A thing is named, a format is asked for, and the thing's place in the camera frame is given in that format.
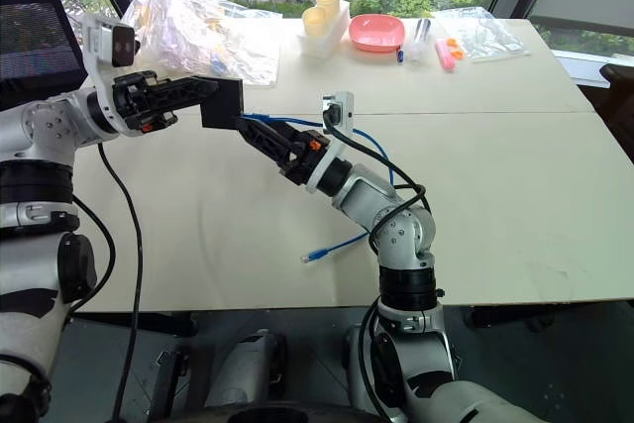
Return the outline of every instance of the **pink marker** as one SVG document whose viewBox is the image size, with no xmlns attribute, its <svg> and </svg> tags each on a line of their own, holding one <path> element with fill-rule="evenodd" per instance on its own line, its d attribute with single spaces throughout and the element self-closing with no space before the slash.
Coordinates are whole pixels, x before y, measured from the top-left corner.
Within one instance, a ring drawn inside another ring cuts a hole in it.
<svg viewBox="0 0 634 423">
<path fill-rule="evenodd" d="M 436 48 L 436 53 L 438 54 L 441 66 L 445 68 L 446 71 L 453 71 L 454 66 L 456 66 L 456 61 L 447 48 L 447 40 L 437 40 L 434 47 Z"/>
</svg>

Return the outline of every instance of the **plastic bag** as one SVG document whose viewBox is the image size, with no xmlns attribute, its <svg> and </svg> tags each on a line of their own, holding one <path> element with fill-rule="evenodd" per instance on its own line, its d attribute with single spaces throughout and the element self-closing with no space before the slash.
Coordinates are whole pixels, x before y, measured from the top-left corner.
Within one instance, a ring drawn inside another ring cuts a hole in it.
<svg viewBox="0 0 634 423">
<path fill-rule="evenodd" d="M 524 44 L 506 28 L 502 20 L 481 7 L 433 12 L 450 37 L 460 43 L 467 57 L 483 61 L 528 54 Z"/>
<path fill-rule="evenodd" d="M 242 78 L 273 86 L 279 61 L 281 14 L 227 0 L 133 0 L 122 21 L 141 48 L 135 69 L 159 76 L 188 74 Z"/>
</svg>

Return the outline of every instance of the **pink plate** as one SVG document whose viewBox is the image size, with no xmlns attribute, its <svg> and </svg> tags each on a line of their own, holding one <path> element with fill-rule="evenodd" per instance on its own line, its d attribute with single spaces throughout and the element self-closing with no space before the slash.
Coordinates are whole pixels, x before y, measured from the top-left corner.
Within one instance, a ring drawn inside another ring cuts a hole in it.
<svg viewBox="0 0 634 423">
<path fill-rule="evenodd" d="M 391 15 L 358 15 L 350 23 L 348 34 L 353 45 L 365 52 L 395 52 L 405 41 L 403 23 Z"/>
</svg>

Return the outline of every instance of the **gray floor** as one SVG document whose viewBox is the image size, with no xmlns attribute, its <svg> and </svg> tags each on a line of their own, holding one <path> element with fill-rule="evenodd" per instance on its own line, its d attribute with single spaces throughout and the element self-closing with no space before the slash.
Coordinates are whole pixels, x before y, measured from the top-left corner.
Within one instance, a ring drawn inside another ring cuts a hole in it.
<svg viewBox="0 0 634 423">
<path fill-rule="evenodd" d="M 341 338 L 363 313 L 360 308 L 213 312 L 197 315 L 200 331 L 187 341 L 142 332 L 123 416 L 129 423 L 146 421 L 161 351 L 179 345 L 212 348 L 217 371 L 232 346 L 259 328 L 287 337 L 287 399 L 346 404 Z M 568 310 L 540 333 L 522 322 L 471 330 L 463 324 L 461 309 L 448 308 L 447 327 L 462 358 L 462 379 L 483 384 L 553 423 L 634 421 L 634 308 L 627 303 Z M 53 402 L 43 421 L 107 421 L 127 337 L 124 329 L 71 323 L 62 337 Z M 176 414 L 188 390 L 186 378 L 178 390 Z"/>
</svg>

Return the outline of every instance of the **blue ethernet cable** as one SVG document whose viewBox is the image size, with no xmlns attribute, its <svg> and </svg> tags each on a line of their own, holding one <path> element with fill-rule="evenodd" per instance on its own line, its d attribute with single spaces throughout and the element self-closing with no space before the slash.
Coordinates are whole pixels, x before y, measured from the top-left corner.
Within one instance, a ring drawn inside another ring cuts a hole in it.
<svg viewBox="0 0 634 423">
<path fill-rule="evenodd" d="M 291 124 L 298 124 L 301 126 L 309 126 L 312 128 L 321 128 L 323 125 L 321 123 L 315 123 L 313 121 L 306 121 L 304 119 L 299 119 L 299 118 L 286 118 L 286 117 L 279 117 L 279 116 L 275 116 L 275 117 L 271 117 L 268 114 L 245 114 L 244 115 L 247 118 L 252 118 L 252 119 L 258 119 L 264 123 L 271 123 L 271 122 L 284 122 L 284 123 L 291 123 Z M 378 143 L 378 141 L 373 138 L 370 134 L 368 134 L 365 131 L 362 131 L 361 129 L 353 129 L 353 133 L 358 134 L 359 136 L 366 138 L 368 141 L 370 141 L 375 147 L 376 149 L 380 152 L 380 154 L 389 160 L 389 158 L 387 157 L 387 153 L 385 152 L 385 149 L 381 147 L 381 145 Z M 390 184 L 394 184 L 394 172 L 392 169 L 389 169 L 389 183 Z M 328 247 L 328 248 L 321 248 L 319 250 L 314 250 L 312 252 L 310 252 L 309 254 L 301 257 L 301 260 L 303 263 L 310 263 L 310 262 L 314 262 L 316 260 L 320 260 L 322 258 L 324 258 L 326 255 L 328 255 L 331 252 L 334 252 L 335 250 L 339 250 L 340 248 L 346 247 L 347 245 L 351 245 L 352 243 L 357 242 L 358 240 L 361 240 L 363 238 L 365 238 L 368 235 L 368 232 L 363 232 L 360 235 L 357 235 L 355 237 L 352 237 L 350 240 L 347 240 L 345 242 L 342 242 L 338 245 L 334 245 L 332 247 Z"/>
</svg>

